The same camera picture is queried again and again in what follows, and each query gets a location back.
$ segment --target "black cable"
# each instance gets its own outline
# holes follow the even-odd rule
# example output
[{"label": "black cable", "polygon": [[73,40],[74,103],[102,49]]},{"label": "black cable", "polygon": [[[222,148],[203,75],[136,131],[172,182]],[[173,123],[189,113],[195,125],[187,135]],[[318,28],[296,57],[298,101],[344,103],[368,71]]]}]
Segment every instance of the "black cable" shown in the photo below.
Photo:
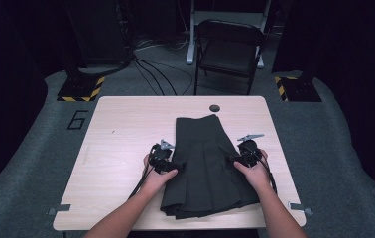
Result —
[{"label": "black cable", "polygon": [[140,39],[137,43],[136,43],[136,48],[135,50],[139,50],[139,49],[142,49],[142,48],[146,48],[146,47],[149,47],[153,44],[154,40],[152,39]]},{"label": "black cable", "polygon": [[159,86],[160,91],[162,92],[163,96],[165,96],[163,88],[161,87],[161,85],[157,81],[157,79],[154,77],[154,75],[149,70],[147,70],[146,68],[144,68],[136,59],[134,59],[134,62],[137,63],[139,67],[141,67],[144,71],[146,71],[147,73],[149,73],[153,77],[153,79],[156,81],[157,85]]},{"label": "black cable", "polygon": [[262,158],[260,158],[258,155],[256,155],[256,153],[254,151],[250,150],[249,148],[247,148],[245,146],[242,146],[242,148],[248,150],[253,156],[256,157],[256,159],[258,160],[258,162],[260,162],[262,164],[262,166],[265,168],[265,171],[268,174],[269,181],[270,181],[270,183],[272,185],[272,189],[274,190],[275,194],[278,194],[277,185],[275,184],[274,176],[272,175],[271,170],[269,169],[269,164],[268,164],[267,158],[261,153],[261,155],[265,158],[265,162],[266,163],[264,163],[262,161]]},{"label": "black cable", "polygon": [[150,61],[150,60],[145,60],[145,59],[142,59],[143,61],[147,61],[147,62],[150,62],[150,63],[155,63],[155,64],[159,64],[159,65],[163,65],[163,66],[166,66],[166,67],[169,67],[169,68],[172,68],[172,69],[175,69],[175,70],[178,70],[178,71],[181,71],[181,72],[184,72],[185,74],[187,74],[189,77],[190,77],[190,83],[187,87],[187,89],[182,93],[182,95],[185,95],[185,93],[188,91],[188,89],[191,87],[191,84],[193,83],[193,77],[190,75],[190,73],[188,73],[187,71],[184,71],[182,69],[179,69],[179,68],[176,68],[176,67],[173,67],[173,66],[170,66],[170,65],[167,65],[167,64],[164,64],[164,63],[160,63],[160,62],[155,62],[155,61]]},{"label": "black cable", "polygon": [[141,62],[143,62],[144,64],[146,64],[146,65],[148,65],[148,66],[150,66],[151,68],[153,68],[153,69],[155,69],[165,80],[166,80],[166,82],[169,84],[169,86],[172,88],[172,90],[173,90],[173,93],[175,94],[175,96],[177,96],[178,94],[176,93],[176,91],[175,91],[175,88],[173,87],[173,85],[172,85],[172,83],[169,81],[169,79],[165,76],[165,75],[163,75],[163,73],[161,72],[161,71],[159,71],[155,66],[153,66],[152,64],[150,64],[150,63],[148,63],[147,61],[145,61],[145,60],[142,60],[142,59],[138,59],[138,58],[136,58],[135,57],[135,59],[136,60],[139,60],[139,61],[141,61]]},{"label": "black cable", "polygon": [[151,155],[153,153],[153,150],[154,150],[154,147],[151,148],[151,150],[150,150],[150,154],[148,155],[148,162],[145,164],[144,170],[142,171],[141,179],[139,180],[138,184],[135,186],[135,189],[129,195],[128,199],[131,198],[132,196],[134,196],[138,192],[139,188],[144,183],[145,179],[147,178],[147,176],[150,174],[151,170],[153,169],[153,168],[151,168],[148,171],[148,166],[150,164],[150,158],[151,158]]},{"label": "black cable", "polygon": [[137,66],[136,63],[134,63],[136,69],[138,69],[139,73],[141,73],[141,75],[144,77],[144,79],[147,81],[148,85],[150,85],[150,88],[154,91],[154,93],[156,93],[156,95],[158,96],[159,94],[156,92],[156,90],[153,88],[153,85],[151,85],[150,81],[147,79],[147,77],[144,75],[144,73],[142,73],[141,69],[139,69],[139,67]]},{"label": "black cable", "polygon": [[272,175],[271,170],[269,169],[268,160],[267,160],[267,158],[266,158],[264,155],[262,155],[262,156],[265,158],[265,162],[266,162],[266,164],[262,161],[261,158],[259,158],[257,155],[255,155],[255,157],[258,158],[258,161],[259,161],[260,163],[262,163],[262,165],[264,166],[265,170],[267,171],[268,176],[269,176],[269,181],[271,182],[271,185],[272,185],[272,189],[274,190],[275,194],[278,194],[278,191],[277,191],[277,185],[275,184],[274,176]]}]

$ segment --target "wrist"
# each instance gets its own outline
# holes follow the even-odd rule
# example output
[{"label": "wrist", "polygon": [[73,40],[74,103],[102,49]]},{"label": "wrist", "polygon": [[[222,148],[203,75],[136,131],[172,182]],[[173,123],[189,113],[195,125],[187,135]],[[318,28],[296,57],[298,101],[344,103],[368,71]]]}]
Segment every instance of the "wrist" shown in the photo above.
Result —
[{"label": "wrist", "polygon": [[256,193],[263,194],[267,192],[273,191],[272,187],[268,183],[259,184],[253,187],[256,191]]},{"label": "wrist", "polygon": [[153,192],[151,189],[147,189],[145,187],[141,187],[141,189],[138,191],[137,194],[139,196],[144,197],[147,200],[151,200],[156,195],[156,192]]}]

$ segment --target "wire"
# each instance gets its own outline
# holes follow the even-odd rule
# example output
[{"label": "wire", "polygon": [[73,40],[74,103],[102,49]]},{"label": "wire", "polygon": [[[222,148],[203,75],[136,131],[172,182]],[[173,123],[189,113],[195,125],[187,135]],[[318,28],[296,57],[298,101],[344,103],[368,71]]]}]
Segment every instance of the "wire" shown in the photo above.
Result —
[{"label": "wire", "polygon": [[181,14],[182,22],[184,23],[186,37],[185,37],[185,42],[180,47],[178,47],[178,48],[171,48],[172,50],[176,50],[176,51],[180,50],[181,48],[183,48],[187,44],[187,42],[188,42],[188,27],[187,27],[187,23],[185,22],[184,14],[182,13],[181,0],[178,0],[178,8],[179,8],[179,13]]},{"label": "wire", "polygon": [[166,66],[166,67],[169,67],[169,68],[172,68],[172,69],[175,69],[175,70],[178,70],[178,71],[181,71],[185,74],[187,74],[187,76],[190,78],[190,83],[187,87],[187,89],[182,93],[182,95],[185,95],[185,93],[188,91],[188,89],[191,87],[191,84],[193,83],[193,77],[190,75],[190,73],[188,73],[187,71],[184,71],[182,69],[179,69],[179,68],[176,68],[176,67],[173,67],[173,66],[170,66],[168,64],[164,64],[164,63],[160,63],[160,62],[155,62],[155,61],[150,61],[150,60],[145,60],[143,59],[143,61],[147,61],[147,62],[150,62],[150,63],[154,63],[154,64],[158,64],[158,65],[162,65],[162,66]]},{"label": "wire", "polygon": [[154,42],[155,40],[152,40],[152,39],[141,39],[138,41],[138,43],[136,44],[136,47],[137,48],[142,48],[144,46],[150,46],[152,42]]},{"label": "wire", "polygon": [[153,169],[153,168],[151,168],[147,172],[148,165],[149,165],[149,163],[145,164],[144,171],[142,173],[141,179],[139,180],[138,184],[135,186],[135,189],[129,195],[128,199],[131,198],[132,196],[134,196],[138,192],[139,188],[141,187],[142,184],[144,184],[145,179],[147,178],[147,176],[150,174],[151,170]]},{"label": "wire", "polygon": [[260,158],[258,155],[256,155],[256,153],[254,153],[254,151],[250,150],[249,148],[247,148],[245,146],[243,146],[242,148],[248,150],[253,156],[256,157],[256,159],[258,160],[258,162],[260,162],[262,164],[262,166],[265,168],[265,171],[268,173],[268,177],[269,177],[269,181],[270,181],[270,183],[272,185],[272,189],[274,190],[275,194],[278,194],[278,192],[277,192],[277,185],[275,184],[274,176],[272,175],[272,173],[271,173],[271,171],[269,169],[269,164],[268,164],[267,158],[263,154],[261,154],[265,158],[265,163],[264,163],[262,161],[262,158]]},{"label": "wire", "polygon": [[136,60],[139,60],[139,61],[143,62],[144,64],[150,66],[151,68],[155,69],[155,70],[156,70],[156,71],[157,71],[157,72],[158,72],[158,73],[159,73],[159,74],[160,74],[160,75],[166,80],[166,82],[169,84],[169,86],[172,88],[173,93],[175,94],[175,96],[178,95],[178,94],[176,93],[175,88],[173,87],[172,83],[169,81],[169,79],[168,79],[165,75],[163,75],[162,72],[160,72],[156,67],[154,67],[152,64],[148,63],[148,62],[145,61],[145,60],[138,59],[138,58],[136,58]]},{"label": "wire", "polygon": [[144,71],[146,71],[148,74],[150,74],[150,75],[153,77],[153,79],[156,81],[157,85],[158,85],[159,88],[160,88],[160,91],[162,92],[162,94],[163,94],[163,96],[164,96],[165,94],[164,94],[163,88],[161,87],[161,85],[160,85],[160,83],[157,81],[157,79],[154,77],[154,75],[153,75],[149,70],[147,70],[144,66],[142,66],[142,65],[138,62],[138,60],[137,60],[136,58],[134,58],[134,62],[137,63],[139,67],[141,67]]},{"label": "wire", "polygon": [[150,45],[150,46],[147,46],[147,47],[143,47],[143,48],[138,48],[135,50],[135,52],[139,52],[139,51],[142,51],[142,50],[145,50],[145,49],[148,49],[148,48],[152,48],[152,47],[164,47],[165,44],[158,44],[158,45]]},{"label": "wire", "polygon": [[150,88],[154,91],[154,93],[156,93],[156,95],[158,96],[159,94],[156,92],[156,90],[153,88],[153,86],[151,85],[150,81],[147,79],[147,77],[144,75],[144,73],[142,73],[141,69],[139,69],[139,67],[137,66],[137,63],[135,62],[134,63],[135,67],[138,69],[139,73],[141,73],[141,75],[144,77],[144,79],[147,81],[147,83],[150,85]]}]

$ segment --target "person's right hand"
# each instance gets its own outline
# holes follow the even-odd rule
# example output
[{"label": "person's right hand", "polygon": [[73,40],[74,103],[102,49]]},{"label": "person's right hand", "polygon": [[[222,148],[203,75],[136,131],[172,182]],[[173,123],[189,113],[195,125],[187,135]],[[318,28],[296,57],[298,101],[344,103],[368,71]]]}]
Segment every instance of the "person's right hand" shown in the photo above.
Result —
[{"label": "person's right hand", "polygon": [[151,165],[149,165],[148,157],[148,154],[144,157],[144,166],[148,165],[147,171],[150,171],[150,173],[147,175],[140,191],[147,193],[150,196],[154,196],[169,179],[173,178],[178,173],[178,170],[174,169],[168,173],[160,175],[152,169]]},{"label": "person's right hand", "polygon": [[[268,154],[264,150],[261,150],[261,152],[262,162],[268,165]],[[261,162],[252,168],[245,167],[239,162],[234,162],[234,167],[246,176],[256,191],[271,187],[268,173]]]}]

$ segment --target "pleated skirt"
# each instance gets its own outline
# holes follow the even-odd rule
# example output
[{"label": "pleated skirt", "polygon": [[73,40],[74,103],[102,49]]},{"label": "pleated skirt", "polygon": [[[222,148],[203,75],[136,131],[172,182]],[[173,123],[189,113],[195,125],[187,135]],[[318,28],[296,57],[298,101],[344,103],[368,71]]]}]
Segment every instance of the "pleated skirt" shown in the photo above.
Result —
[{"label": "pleated skirt", "polygon": [[217,116],[177,118],[172,162],[186,166],[167,182],[161,210],[185,219],[259,202],[245,175],[227,156],[238,153]]}]

